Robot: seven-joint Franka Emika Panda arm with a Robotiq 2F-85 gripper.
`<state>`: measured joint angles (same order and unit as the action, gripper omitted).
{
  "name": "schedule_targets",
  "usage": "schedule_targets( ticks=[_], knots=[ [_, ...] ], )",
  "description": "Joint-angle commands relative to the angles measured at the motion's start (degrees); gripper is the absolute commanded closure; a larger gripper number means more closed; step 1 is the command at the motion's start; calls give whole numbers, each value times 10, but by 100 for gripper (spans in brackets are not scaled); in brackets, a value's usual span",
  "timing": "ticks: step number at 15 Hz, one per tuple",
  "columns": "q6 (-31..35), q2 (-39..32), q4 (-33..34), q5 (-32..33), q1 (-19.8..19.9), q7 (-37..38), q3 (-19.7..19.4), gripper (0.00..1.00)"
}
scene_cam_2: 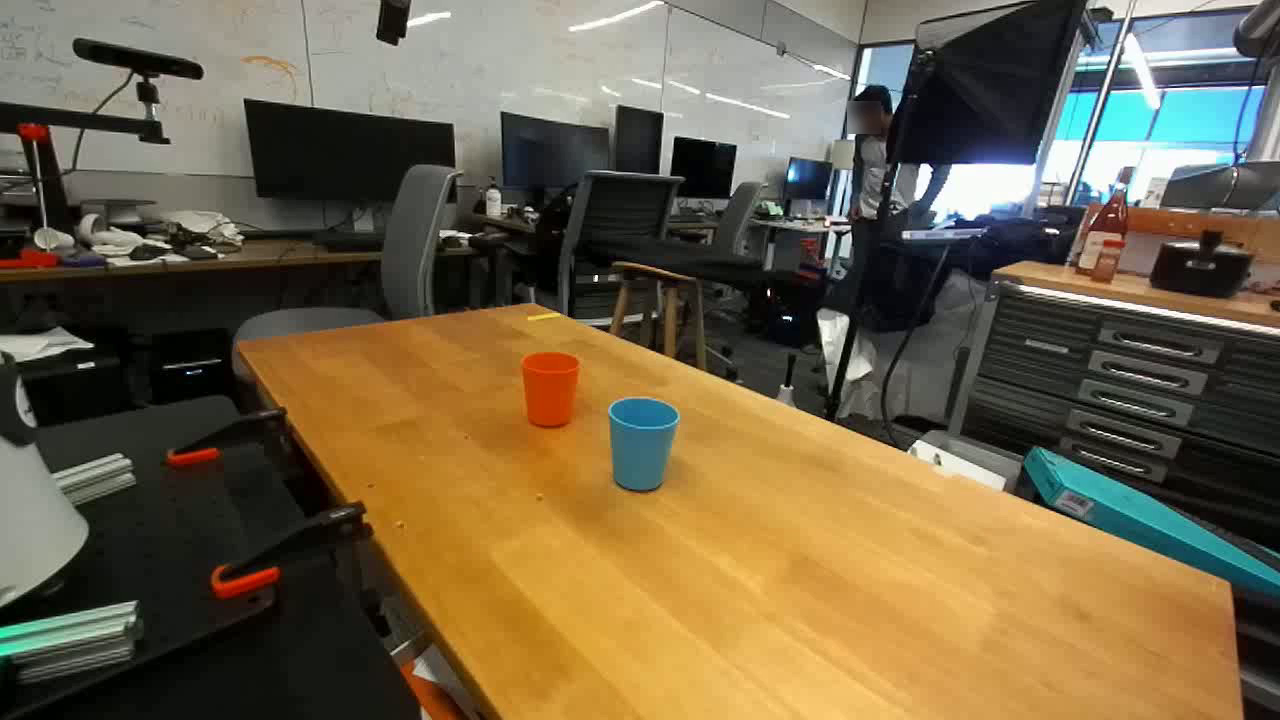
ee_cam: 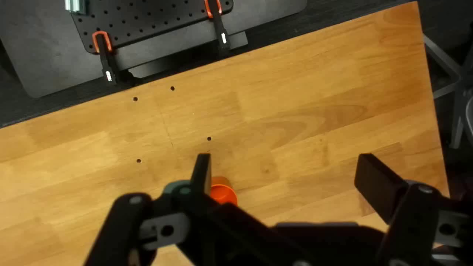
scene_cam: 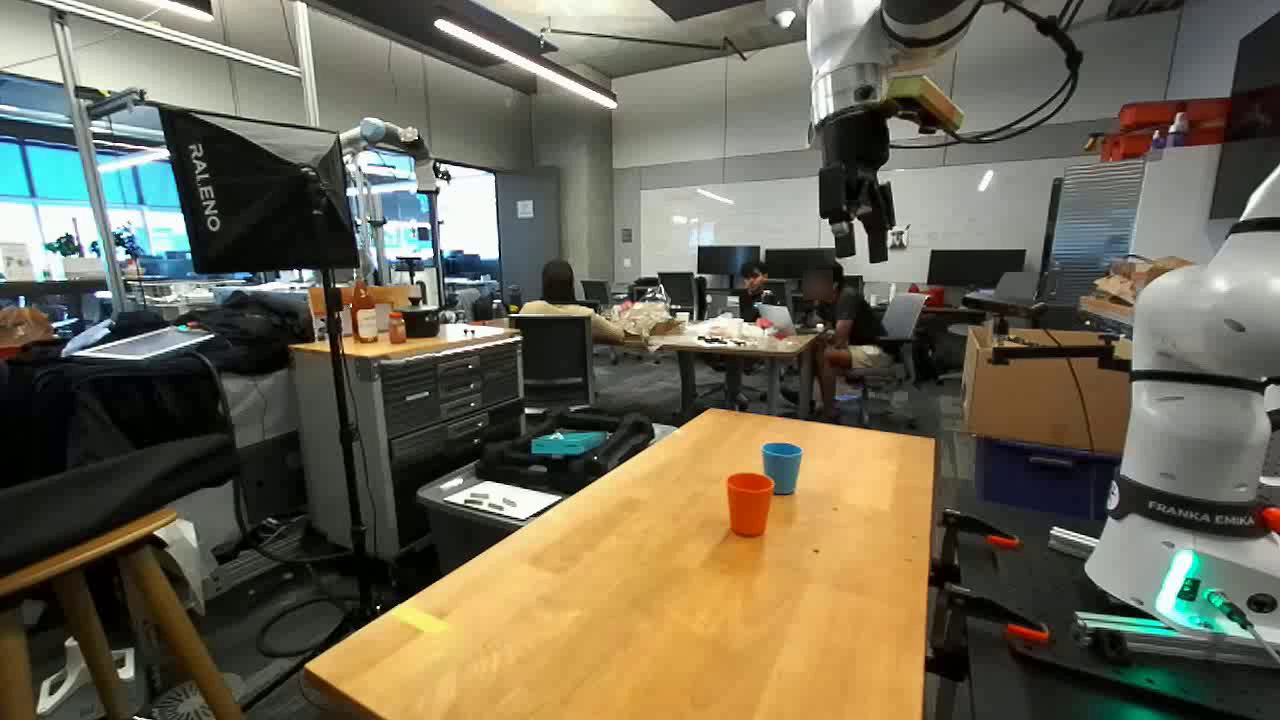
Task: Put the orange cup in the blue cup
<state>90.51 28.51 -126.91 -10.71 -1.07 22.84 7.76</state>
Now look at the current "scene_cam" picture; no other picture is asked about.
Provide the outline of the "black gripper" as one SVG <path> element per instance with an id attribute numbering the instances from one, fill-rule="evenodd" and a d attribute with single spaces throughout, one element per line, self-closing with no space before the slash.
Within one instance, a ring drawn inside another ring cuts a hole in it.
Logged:
<path id="1" fill-rule="evenodd" d="M 853 220 L 863 217 L 870 261 L 888 261 L 895 228 L 894 182 L 879 182 L 888 161 L 888 121 L 879 110 L 840 110 L 821 126 L 821 217 L 834 225 L 836 257 L 858 257 Z"/>

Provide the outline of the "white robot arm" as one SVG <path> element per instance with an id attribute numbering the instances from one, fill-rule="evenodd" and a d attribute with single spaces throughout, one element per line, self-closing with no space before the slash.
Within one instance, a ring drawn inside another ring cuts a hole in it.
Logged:
<path id="1" fill-rule="evenodd" d="M 801 0 L 821 217 L 836 253 L 888 257 L 894 84 L 956 49 L 987 0 Z M 1280 634 L 1278 504 L 1266 464 L 1280 377 L 1280 182 L 1266 176 L 1223 245 L 1158 275 L 1132 306 L 1130 433 L 1083 577 L 1172 628 Z"/>

